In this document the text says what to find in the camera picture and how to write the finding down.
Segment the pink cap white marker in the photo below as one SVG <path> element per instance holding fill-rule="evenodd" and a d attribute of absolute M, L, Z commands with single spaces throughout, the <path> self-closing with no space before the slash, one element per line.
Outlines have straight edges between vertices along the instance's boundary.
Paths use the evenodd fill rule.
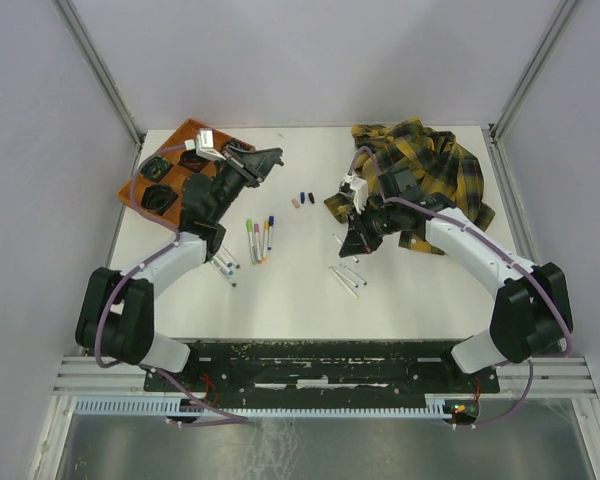
<path fill-rule="evenodd" d="M 329 268 L 330 273 L 336 279 L 336 281 L 356 300 L 359 299 L 359 295 L 356 292 L 358 285 L 346 276 L 344 276 L 339 270 L 334 267 Z"/>

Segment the yellow cap marker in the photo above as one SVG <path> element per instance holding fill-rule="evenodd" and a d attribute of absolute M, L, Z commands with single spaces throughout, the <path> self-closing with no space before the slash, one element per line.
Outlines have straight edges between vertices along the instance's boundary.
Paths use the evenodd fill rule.
<path fill-rule="evenodd" d="M 270 224 L 268 220 L 265 220 L 263 233 L 262 233 L 262 260 L 266 262 L 268 260 L 269 253 L 269 235 L 270 234 Z"/>

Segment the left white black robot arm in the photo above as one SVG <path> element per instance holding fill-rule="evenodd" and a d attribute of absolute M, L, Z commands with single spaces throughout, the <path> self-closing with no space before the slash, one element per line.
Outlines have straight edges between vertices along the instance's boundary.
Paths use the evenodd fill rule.
<path fill-rule="evenodd" d="M 201 378 L 194 349 L 155 330 L 155 300 L 186 273 L 211 261 L 226 233 L 220 220 L 245 188 L 257 188 L 283 150 L 243 150 L 227 146 L 214 176 L 191 174 L 183 182 L 182 207 L 174 239 L 135 266 L 100 267 L 89 277 L 75 340 L 91 349 L 99 366 L 118 363 L 166 371 L 178 389 Z"/>

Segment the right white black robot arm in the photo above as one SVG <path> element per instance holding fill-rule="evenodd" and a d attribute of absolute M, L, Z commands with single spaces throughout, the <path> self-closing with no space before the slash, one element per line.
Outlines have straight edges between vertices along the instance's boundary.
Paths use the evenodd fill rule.
<path fill-rule="evenodd" d="M 573 320 L 566 277 L 557 265 L 537 265 L 500 246 L 448 197 L 424 193 L 407 168 L 386 171 L 377 182 L 371 192 L 350 172 L 339 184 L 338 209 L 348 224 L 340 257 L 371 254 L 389 235 L 414 234 L 460 264 L 494 300 L 489 326 L 445 353 L 438 368 L 443 386 L 461 391 L 475 372 L 556 347 L 569 354 Z"/>

